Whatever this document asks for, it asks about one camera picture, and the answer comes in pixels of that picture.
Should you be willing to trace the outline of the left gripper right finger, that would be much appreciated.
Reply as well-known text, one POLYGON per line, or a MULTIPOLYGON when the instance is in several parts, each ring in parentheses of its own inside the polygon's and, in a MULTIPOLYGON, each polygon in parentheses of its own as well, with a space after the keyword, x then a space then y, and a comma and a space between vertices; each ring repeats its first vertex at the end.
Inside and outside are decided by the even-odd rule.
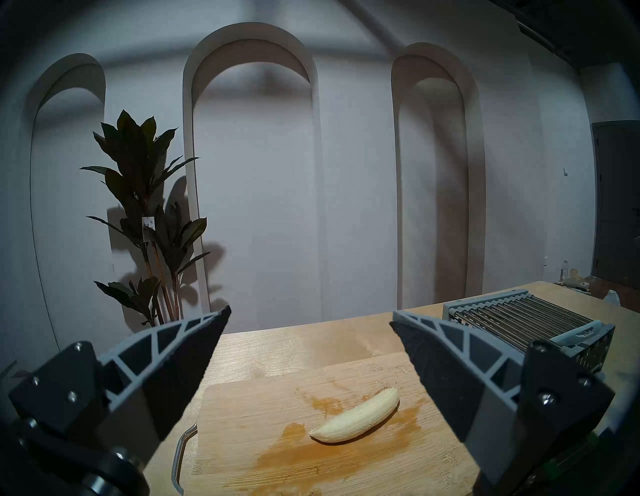
POLYGON ((598 443, 615 392, 601 373, 613 328, 548 338, 394 311, 390 326, 447 424, 479 467, 474 489, 548 489, 598 443))

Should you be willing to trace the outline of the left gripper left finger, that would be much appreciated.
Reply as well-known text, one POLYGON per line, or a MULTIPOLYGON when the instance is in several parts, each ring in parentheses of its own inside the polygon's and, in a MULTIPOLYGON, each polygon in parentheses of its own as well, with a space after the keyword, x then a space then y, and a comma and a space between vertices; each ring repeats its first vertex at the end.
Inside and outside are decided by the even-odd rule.
POLYGON ((74 342, 9 392, 19 417, 88 449, 123 447, 148 463, 204 379, 230 306, 139 331, 97 356, 74 342))

